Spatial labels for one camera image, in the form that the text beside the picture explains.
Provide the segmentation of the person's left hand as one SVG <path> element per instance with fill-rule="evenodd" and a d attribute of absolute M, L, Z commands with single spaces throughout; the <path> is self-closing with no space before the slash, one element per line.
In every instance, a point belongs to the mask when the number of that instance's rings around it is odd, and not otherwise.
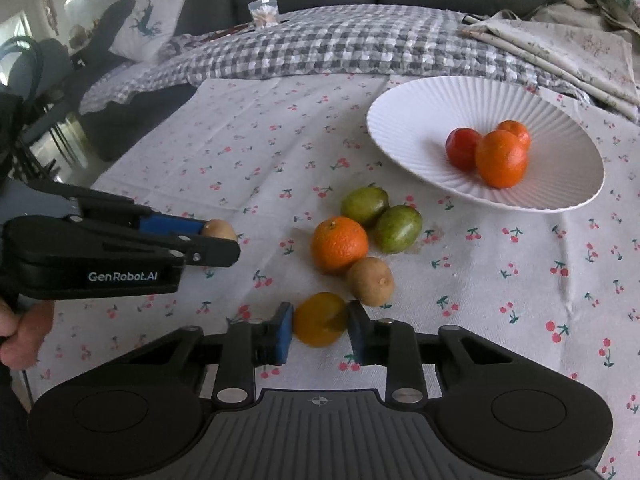
<path fill-rule="evenodd" d="M 1 363 L 10 370 L 34 366 L 43 341 L 53 326 L 53 301 L 34 304 L 23 314 L 1 301 Z"/>

